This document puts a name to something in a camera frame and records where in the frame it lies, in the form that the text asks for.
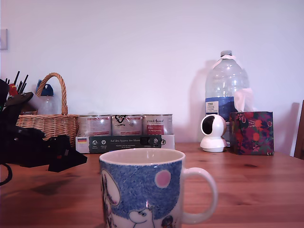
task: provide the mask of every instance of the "mug rim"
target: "mug rim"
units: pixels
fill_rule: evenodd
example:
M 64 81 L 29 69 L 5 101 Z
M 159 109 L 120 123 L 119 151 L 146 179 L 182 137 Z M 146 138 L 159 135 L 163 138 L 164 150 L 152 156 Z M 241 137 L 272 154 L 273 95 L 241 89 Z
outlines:
M 150 162 L 150 163 L 127 163 L 127 162 L 114 162 L 114 161 L 109 161 L 105 157 L 109 156 L 111 153 L 126 153 L 126 152 L 132 152 L 132 151 L 138 151 L 138 150 L 155 150 L 155 151 L 170 151 L 174 153 L 178 153 L 181 155 L 180 158 L 174 159 L 174 160 L 168 160 L 168 161 L 163 161 L 163 162 Z M 186 155 L 178 150 L 172 150 L 172 149 L 165 149 L 165 148 L 132 148 L 132 149 L 123 149 L 123 150 L 116 150 L 116 151 L 110 151 L 103 153 L 102 155 L 99 156 L 99 161 L 106 162 L 108 164 L 114 164 L 114 165 L 132 165 L 132 166 L 144 166 L 144 165 L 162 165 L 162 164 L 168 164 L 168 163 L 174 163 L 174 162 L 179 162 L 185 159 Z

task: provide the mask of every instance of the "bottle label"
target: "bottle label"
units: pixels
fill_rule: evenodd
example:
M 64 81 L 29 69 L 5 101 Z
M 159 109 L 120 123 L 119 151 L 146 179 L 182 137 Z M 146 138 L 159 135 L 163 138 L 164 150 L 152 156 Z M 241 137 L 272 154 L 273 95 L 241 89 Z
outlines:
M 206 115 L 210 114 L 219 114 L 219 102 L 218 101 L 209 101 L 206 99 Z
M 209 97 L 206 98 L 206 115 L 218 114 L 229 122 L 230 113 L 237 112 L 234 107 L 234 97 Z

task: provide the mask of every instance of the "mug handle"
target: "mug handle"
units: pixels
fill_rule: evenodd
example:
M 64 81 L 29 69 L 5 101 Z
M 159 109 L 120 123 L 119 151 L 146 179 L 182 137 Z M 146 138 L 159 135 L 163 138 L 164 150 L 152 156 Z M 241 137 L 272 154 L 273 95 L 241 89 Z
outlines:
M 217 189 L 216 183 L 215 183 L 213 177 L 210 175 L 210 173 L 208 173 L 206 170 L 201 169 L 201 168 L 184 169 L 182 173 L 183 173 L 184 178 L 194 176 L 194 175 L 199 175 L 199 176 L 203 177 L 211 187 L 212 203 L 206 211 L 199 213 L 199 214 L 190 214 L 187 212 L 183 212 L 183 214 L 182 214 L 182 223 L 184 223 L 184 224 L 201 223 L 201 222 L 207 220 L 208 218 L 210 218 L 217 207 L 218 189 Z

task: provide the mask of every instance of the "pink dot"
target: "pink dot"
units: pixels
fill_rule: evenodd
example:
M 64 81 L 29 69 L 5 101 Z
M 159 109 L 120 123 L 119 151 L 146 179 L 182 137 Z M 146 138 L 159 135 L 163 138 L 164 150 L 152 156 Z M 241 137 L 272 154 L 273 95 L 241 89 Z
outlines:
M 170 184 L 171 173 L 168 170 L 159 171 L 155 176 L 156 186 L 164 189 Z

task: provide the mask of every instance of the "basket handle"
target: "basket handle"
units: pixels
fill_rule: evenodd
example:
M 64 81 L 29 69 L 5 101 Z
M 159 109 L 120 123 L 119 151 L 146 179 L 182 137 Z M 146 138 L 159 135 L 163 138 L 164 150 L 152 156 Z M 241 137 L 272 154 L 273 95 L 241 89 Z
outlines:
M 40 83 L 39 88 L 38 88 L 38 90 L 36 92 L 36 95 L 38 97 L 41 96 L 41 93 L 42 93 L 42 90 L 43 90 L 44 86 L 46 85 L 47 81 L 50 78 L 52 78 L 52 77 L 58 78 L 59 83 L 61 85 L 61 104 L 62 104 L 62 106 L 61 106 L 61 113 L 62 113 L 62 115 L 65 115 L 65 114 L 67 114 L 67 99 L 66 99 L 67 98 L 67 89 L 66 89 L 66 84 L 65 84 L 65 82 L 64 82 L 64 80 L 63 80 L 63 78 L 62 78 L 62 76 L 60 74 L 55 73 L 55 72 L 54 73 L 49 73 L 42 80 L 42 82 Z

